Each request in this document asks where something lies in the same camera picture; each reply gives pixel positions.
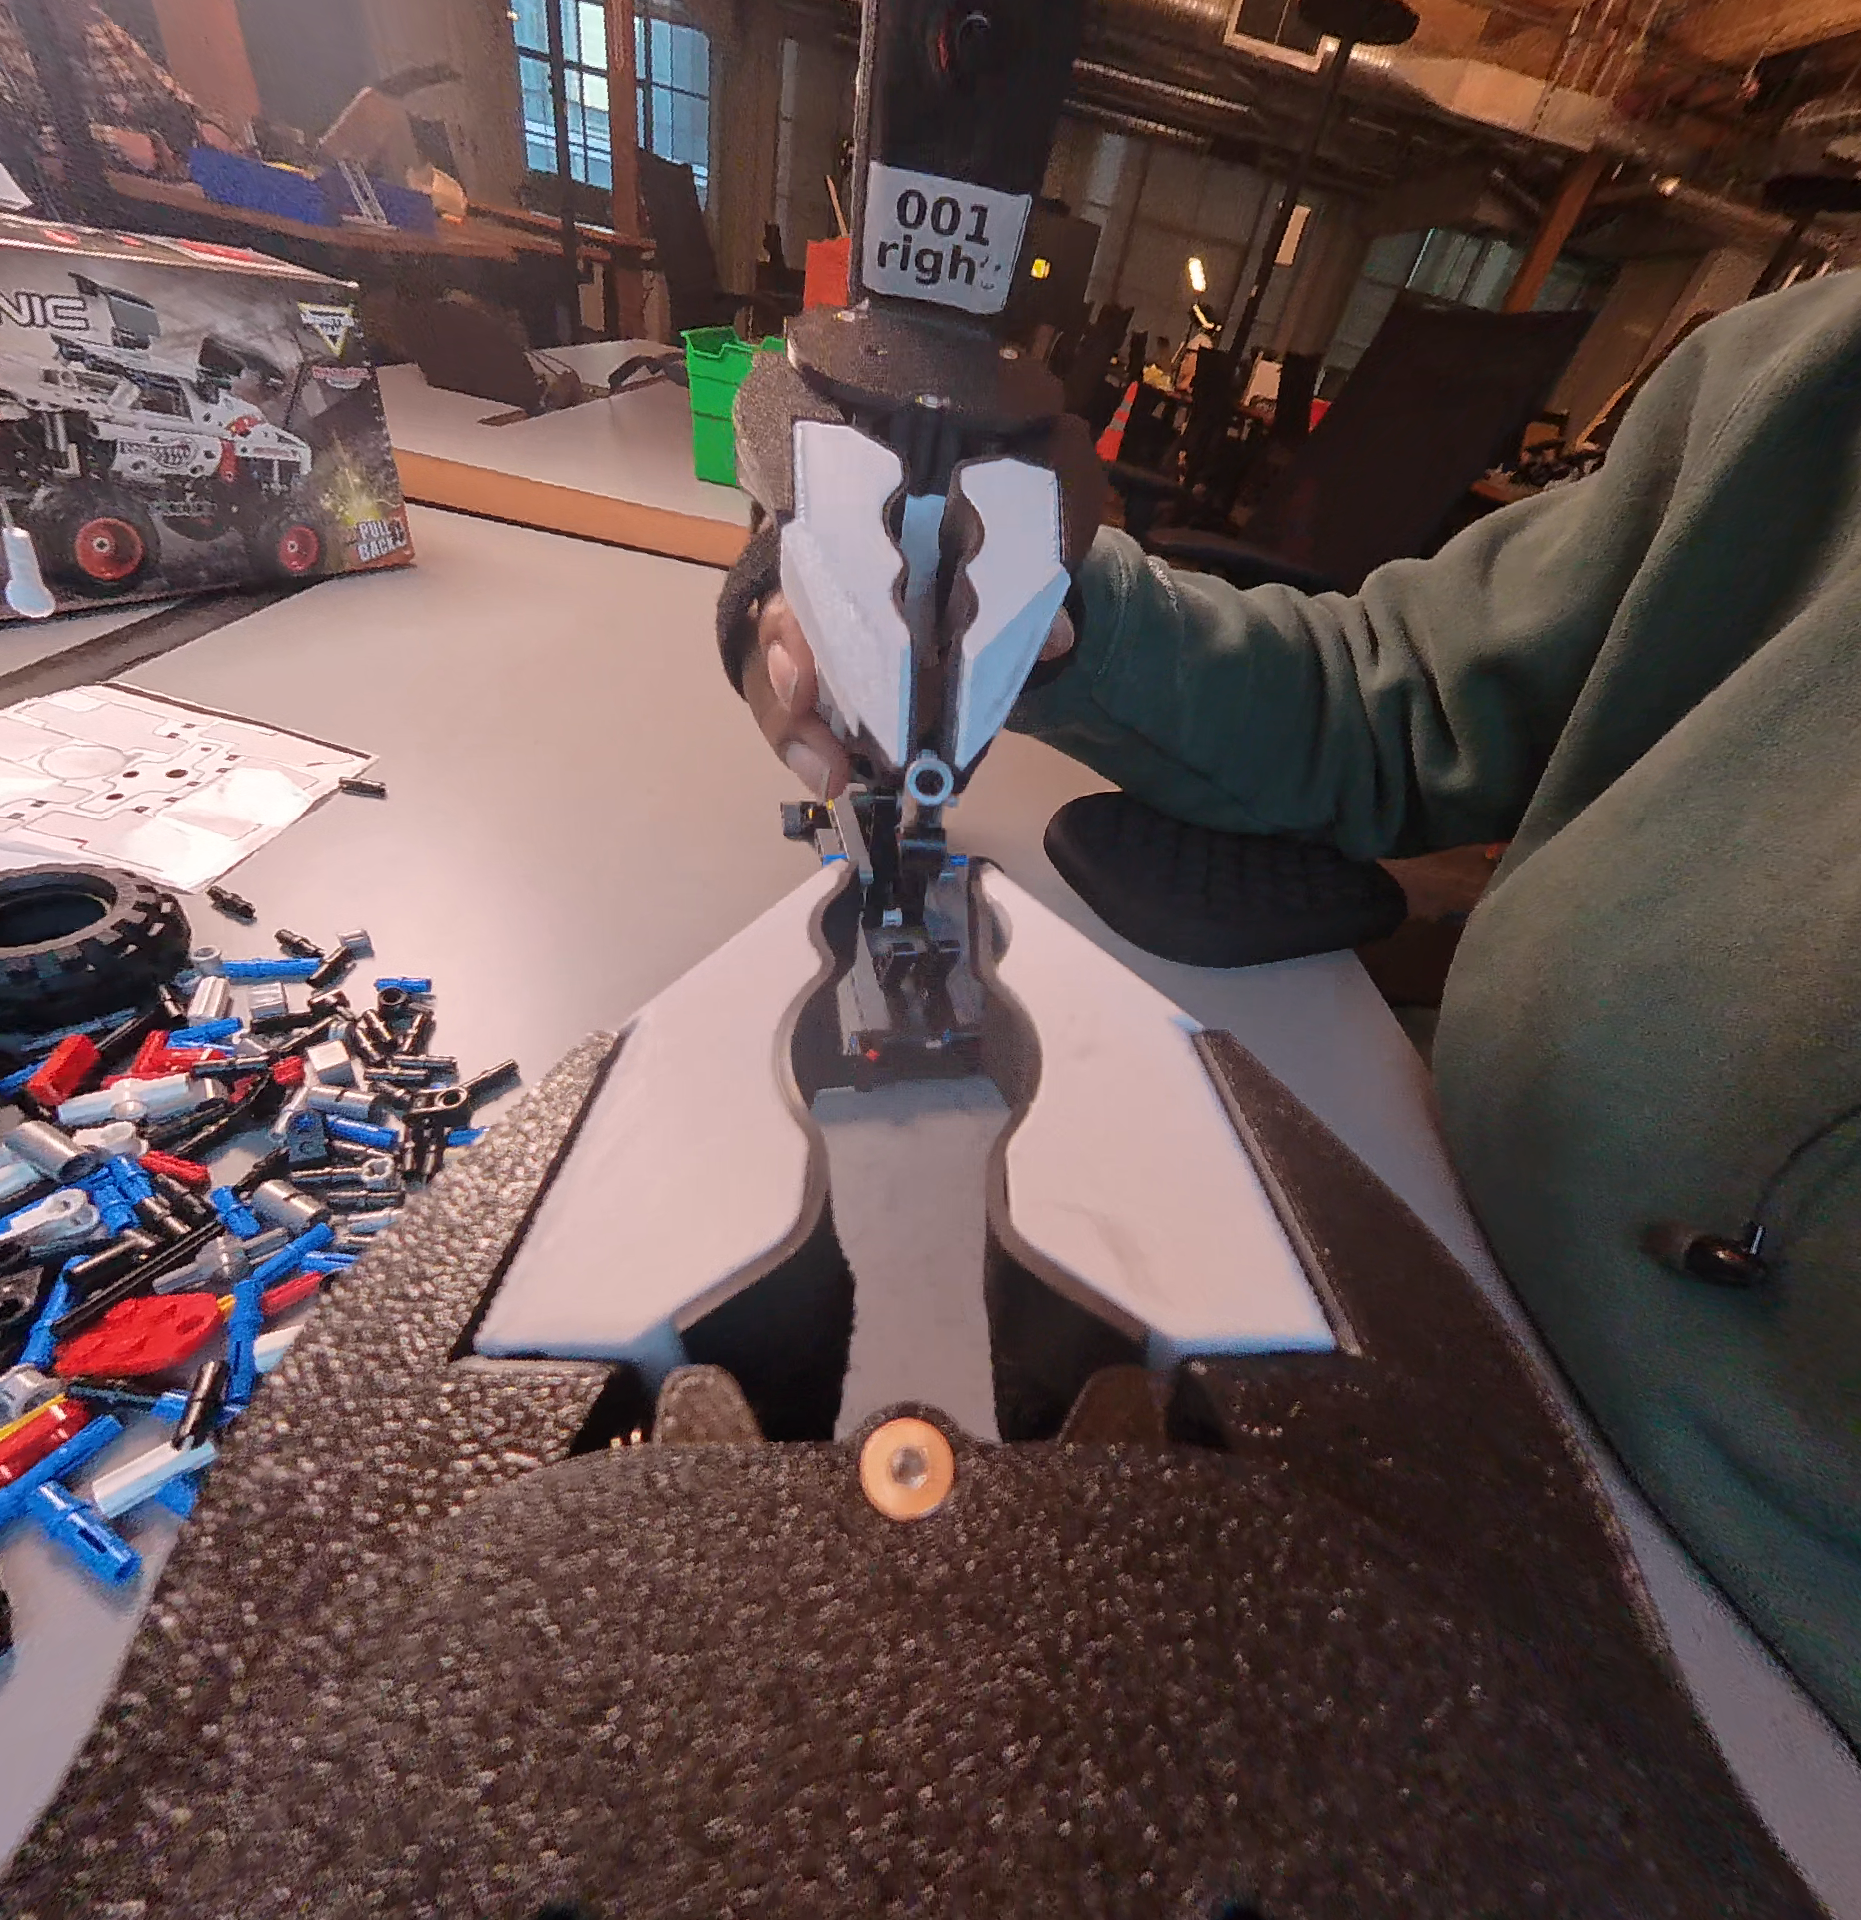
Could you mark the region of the grey black toy chassis assembly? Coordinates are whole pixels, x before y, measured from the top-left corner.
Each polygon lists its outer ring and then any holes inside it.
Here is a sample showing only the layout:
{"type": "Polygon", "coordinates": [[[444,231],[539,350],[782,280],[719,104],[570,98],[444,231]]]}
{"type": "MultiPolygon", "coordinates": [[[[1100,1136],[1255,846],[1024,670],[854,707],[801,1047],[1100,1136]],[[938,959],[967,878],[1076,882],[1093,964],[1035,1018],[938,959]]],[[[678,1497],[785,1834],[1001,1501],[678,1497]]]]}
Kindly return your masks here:
{"type": "Polygon", "coordinates": [[[916,800],[860,787],[831,805],[785,805],[782,829],[841,878],[821,920],[831,973],[796,1021],[797,1091],[978,1076],[985,984],[971,863],[947,850],[945,829],[916,800]]]}

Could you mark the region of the person's right hand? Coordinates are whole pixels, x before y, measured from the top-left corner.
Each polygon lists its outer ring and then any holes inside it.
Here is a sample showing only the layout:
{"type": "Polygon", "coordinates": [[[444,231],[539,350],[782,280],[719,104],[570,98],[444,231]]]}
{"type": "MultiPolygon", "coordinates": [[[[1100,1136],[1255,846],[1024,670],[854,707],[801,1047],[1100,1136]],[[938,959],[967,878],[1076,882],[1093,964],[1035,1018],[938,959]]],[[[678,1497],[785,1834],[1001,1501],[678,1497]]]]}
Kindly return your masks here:
{"type": "Polygon", "coordinates": [[[844,792],[847,750],[821,715],[815,654],[778,591],[758,606],[744,702],[773,754],[812,795],[831,800],[844,792]]]}

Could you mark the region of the black toy tyre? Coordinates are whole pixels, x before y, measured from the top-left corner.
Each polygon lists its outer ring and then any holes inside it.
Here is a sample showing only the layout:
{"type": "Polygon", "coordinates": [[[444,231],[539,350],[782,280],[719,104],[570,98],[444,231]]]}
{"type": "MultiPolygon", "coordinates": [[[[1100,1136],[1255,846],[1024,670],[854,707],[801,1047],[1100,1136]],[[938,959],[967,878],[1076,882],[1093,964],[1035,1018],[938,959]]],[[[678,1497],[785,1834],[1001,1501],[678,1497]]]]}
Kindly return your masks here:
{"type": "Polygon", "coordinates": [[[116,867],[0,873],[0,1047],[149,1006],[184,971],[176,896],[116,867]]]}

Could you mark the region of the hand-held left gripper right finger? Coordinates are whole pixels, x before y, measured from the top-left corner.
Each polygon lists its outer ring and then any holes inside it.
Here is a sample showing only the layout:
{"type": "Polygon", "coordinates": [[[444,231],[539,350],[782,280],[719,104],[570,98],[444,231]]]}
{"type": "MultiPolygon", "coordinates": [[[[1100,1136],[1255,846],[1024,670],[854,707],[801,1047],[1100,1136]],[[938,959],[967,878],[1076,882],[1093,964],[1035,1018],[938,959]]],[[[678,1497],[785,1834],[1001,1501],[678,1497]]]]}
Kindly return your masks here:
{"type": "Polygon", "coordinates": [[[1153,984],[998,871],[998,984],[1038,1076],[1007,1143],[1020,1240],[1153,1367],[1328,1352],[1333,1332],[1198,1053],[1153,984]]]}

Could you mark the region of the black textured chair cushion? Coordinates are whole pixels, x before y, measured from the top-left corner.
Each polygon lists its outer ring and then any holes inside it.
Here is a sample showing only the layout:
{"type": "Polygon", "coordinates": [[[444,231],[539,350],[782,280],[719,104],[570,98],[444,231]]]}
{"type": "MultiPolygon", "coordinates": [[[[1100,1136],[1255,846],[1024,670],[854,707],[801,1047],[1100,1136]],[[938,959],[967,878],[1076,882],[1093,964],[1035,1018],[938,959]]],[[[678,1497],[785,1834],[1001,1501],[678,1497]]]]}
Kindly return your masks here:
{"type": "Polygon", "coordinates": [[[1044,850],[1115,934],[1198,971],[1363,948],[1395,934],[1408,911],[1381,863],[1300,839],[1204,829],[1121,792],[1064,805],[1044,850]]]}

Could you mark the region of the small green bin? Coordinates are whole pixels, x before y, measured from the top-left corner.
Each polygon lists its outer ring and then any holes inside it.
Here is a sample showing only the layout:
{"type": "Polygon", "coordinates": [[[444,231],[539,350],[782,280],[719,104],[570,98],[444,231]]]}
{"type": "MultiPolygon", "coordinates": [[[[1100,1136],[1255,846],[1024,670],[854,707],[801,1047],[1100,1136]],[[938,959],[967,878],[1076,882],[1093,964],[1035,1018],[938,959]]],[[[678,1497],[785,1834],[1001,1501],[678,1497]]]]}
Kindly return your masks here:
{"type": "Polygon", "coordinates": [[[732,327],[687,327],[684,365],[690,384],[692,465],[702,483],[736,490],[732,402],[755,372],[758,343],[732,327]]]}

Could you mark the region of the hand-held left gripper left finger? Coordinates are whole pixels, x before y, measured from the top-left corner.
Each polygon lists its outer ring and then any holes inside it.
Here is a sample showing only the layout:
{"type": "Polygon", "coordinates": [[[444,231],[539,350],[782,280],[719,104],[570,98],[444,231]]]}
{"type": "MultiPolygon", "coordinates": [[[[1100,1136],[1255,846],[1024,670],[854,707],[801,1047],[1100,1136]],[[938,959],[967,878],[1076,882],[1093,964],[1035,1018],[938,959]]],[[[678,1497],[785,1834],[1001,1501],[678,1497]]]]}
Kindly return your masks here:
{"type": "Polygon", "coordinates": [[[821,1179],[793,1032],[841,885],[823,867],[635,1009],[476,1352],[678,1367],[687,1332],[797,1244],[821,1179]]]}

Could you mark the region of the grey desk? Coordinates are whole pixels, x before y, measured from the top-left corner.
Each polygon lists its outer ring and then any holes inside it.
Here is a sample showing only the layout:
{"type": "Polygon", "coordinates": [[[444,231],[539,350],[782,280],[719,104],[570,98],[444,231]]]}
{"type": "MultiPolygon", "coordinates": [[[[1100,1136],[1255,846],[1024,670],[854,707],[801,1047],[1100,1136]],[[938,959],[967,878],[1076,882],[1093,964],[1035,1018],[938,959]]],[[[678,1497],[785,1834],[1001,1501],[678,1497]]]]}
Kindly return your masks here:
{"type": "MultiPolygon", "coordinates": [[[[411,509],[414,568],[263,602],[0,627],[0,707],[127,680],[180,705],[378,757],[383,800],[331,797],[227,876],[270,945],[368,930],[429,975],[468,1070],[527,1082],[731,942],[815,858],[778,835],[796,792],[713,654],[719,573],[503,521],[411,509]]],[[[1353,956],[1201,973],[1109,934],[1051,871],[1051,813],[1104,782],[1001,736],[953,813],[960,849],[1224,1025],[1309,1104],[1513,1320],[1436,1132],[1428,1070],[1353,956]]],[[[1616,1469],[1638,1562],[1689,1691],[1799,1871],[1861,1918],[1861,1770],[1616,1469]]],[[[0,1661],[0,1871],[75,1758],[143,1590],[107,1595],[51,1549],[7,1549],[18,1652],[0,1661]]]]}

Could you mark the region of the window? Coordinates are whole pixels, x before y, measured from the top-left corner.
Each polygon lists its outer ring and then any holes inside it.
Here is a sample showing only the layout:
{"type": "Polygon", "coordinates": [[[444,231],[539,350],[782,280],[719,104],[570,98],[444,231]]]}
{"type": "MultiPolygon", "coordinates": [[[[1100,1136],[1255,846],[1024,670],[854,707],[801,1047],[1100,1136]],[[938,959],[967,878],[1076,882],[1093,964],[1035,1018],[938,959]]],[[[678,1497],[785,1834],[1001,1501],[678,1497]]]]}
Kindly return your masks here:
{"type": "MultiPolygon", "coordinates": [[[[609,8],[559,3],[563,82],[552,82],[547,3],[510,3],[523,154],[534,176],[559,176],[559,105],[569,121],[570,178],[613,185],[613,104],[609,70],[609,8]]],[[[684,3],[633,8],[635,145],[692,168],[699,203],[710,178],[710,37],[684,3]]]]}

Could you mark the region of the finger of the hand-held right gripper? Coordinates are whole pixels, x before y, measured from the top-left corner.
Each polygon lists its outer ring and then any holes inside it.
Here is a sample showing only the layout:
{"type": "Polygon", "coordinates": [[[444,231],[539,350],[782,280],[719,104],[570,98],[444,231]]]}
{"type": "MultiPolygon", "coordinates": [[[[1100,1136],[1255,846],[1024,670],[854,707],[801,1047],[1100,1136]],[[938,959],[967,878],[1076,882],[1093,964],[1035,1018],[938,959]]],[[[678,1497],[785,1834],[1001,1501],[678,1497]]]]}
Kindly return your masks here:
{"type": "Polygon", "coordinates": [[[797,421],[793,479],[778,586],[812,642],[823,702],[880,766],[902,770],[916,652],[902,602],[904,554],[887,514],[904,490],[904,465],[858,427],[797,421]]]}
{"type": "Polygon", "coordinates": [[[938,753],[971,770],[1009,718],[1068,591],[1064,486],[1020,460],[971,460],[945,497],[953,566],[942,624],[938,753]]]}

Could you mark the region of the white sticker sheet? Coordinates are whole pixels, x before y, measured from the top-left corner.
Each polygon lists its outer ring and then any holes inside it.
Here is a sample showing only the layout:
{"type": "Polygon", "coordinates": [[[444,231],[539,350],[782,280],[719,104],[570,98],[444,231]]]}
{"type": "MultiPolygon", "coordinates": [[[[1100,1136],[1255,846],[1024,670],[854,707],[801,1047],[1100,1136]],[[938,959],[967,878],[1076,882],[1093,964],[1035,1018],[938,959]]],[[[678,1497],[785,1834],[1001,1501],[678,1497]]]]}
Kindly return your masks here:
{"type": "Polygon", "coordinates": [[[0,873],[100,863],[198,891],[371,754],[103,683],[0,710],[0,873]]]}

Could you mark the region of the black floor lamp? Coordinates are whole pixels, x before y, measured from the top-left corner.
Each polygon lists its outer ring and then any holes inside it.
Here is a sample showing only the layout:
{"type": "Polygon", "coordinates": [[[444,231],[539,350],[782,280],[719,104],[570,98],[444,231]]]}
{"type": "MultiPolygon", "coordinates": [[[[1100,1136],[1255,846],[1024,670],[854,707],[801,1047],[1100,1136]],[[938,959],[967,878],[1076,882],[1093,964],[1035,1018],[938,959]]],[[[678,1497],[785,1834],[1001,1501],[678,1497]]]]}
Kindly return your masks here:
{"type": "Polygon", "coordinates": [[[1304,18],[1318,32],[1318,37],[1330,41],[1330,58],[1328,58],[1328,70],[1326,78],[1318,82],[1318,110],[1313,118],[1309,136],[1304,137],[1304,151],[1295,157],[1287,178],[1286,178],[1286,192],[1278,199],[1278,210],[1270,222],[1270,231],[1264,236],[1264,256],[1250,285],[1250,297],[1244,302],[1244,312],[1238,316],[1238,327],[1230,335],[1230,379],[1238,379],[1244,372],[1244,350],[1250,340],[1250,331],[1259,317],[1264,299],[1270,293],[1276,266],[1278,266],[1278,254],[1286,243],[1286,231],[1291,229],[1295,210],[1300,203],[1300,192],[1305,180],[1305,171],[1321,148],[1321,137],[1328,131],[1328,118],[1333,112],[1333,104],[1340,98],[1345,87],[1345,74],[1349,67],[1349,58],[1359,45],[1374,45],[1374,46],[1399,46],[1407,45],[1416,27],[1421,24],[1421,17],[1408,8],[1408,3],[1300,3],[1304,18]]]}

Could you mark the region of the wooden workbench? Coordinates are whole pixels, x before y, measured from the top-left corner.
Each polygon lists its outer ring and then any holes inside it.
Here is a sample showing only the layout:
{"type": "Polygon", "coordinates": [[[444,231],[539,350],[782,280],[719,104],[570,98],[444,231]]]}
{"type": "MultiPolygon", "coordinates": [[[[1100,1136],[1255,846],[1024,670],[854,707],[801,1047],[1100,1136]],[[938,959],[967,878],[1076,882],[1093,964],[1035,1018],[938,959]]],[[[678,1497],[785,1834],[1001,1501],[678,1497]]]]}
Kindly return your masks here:
{"type": "Polygon", "coordinates": [[[111,166],[107,166],[103,178],[124,199],[310,236],[340,250],[508,262],[519,256],[559,256],[563,254],[563,236],[573,236],[587,266],[650,269],[654,262],[650,236],[587,222],[569,231],[559,216],[488,203],[472,203],[459,220],[448,220],[429,194],[368,178],[360,168],[310,176],[216,148],[193,148],[184,166],[184,178],[149,178],[111,166]]]}

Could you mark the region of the pile of small toy parts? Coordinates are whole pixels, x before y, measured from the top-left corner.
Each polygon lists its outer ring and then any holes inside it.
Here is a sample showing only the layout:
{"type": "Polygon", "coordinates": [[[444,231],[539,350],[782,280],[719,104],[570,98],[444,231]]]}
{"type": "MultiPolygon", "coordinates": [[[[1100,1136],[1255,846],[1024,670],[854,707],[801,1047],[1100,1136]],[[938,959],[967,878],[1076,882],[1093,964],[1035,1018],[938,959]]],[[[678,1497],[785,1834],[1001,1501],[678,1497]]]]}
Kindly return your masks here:
{"type": "Polygon", "coordinates": [[[0,1064],[0,1549],[137,1585],[134,1529],[191,1516],[304,1320],[516,1086],[360,930],[198,948],[0,1064]]]}

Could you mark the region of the black office chair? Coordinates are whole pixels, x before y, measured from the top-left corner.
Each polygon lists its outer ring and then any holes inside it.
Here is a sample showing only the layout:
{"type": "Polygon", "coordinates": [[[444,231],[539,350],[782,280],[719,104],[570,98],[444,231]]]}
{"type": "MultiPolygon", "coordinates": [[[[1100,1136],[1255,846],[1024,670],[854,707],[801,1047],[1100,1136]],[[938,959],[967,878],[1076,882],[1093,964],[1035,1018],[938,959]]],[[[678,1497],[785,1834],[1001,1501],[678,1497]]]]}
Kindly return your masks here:
{"type": "Polygon", "coordinates": [[[1399,293],[1250,536],[1153,530],[1174,568],[1241,591],[1353,594],[1433,550],[1440,523],[1519,447],[1590,327],[1587,312],[1501,316],[1399,293]]]}

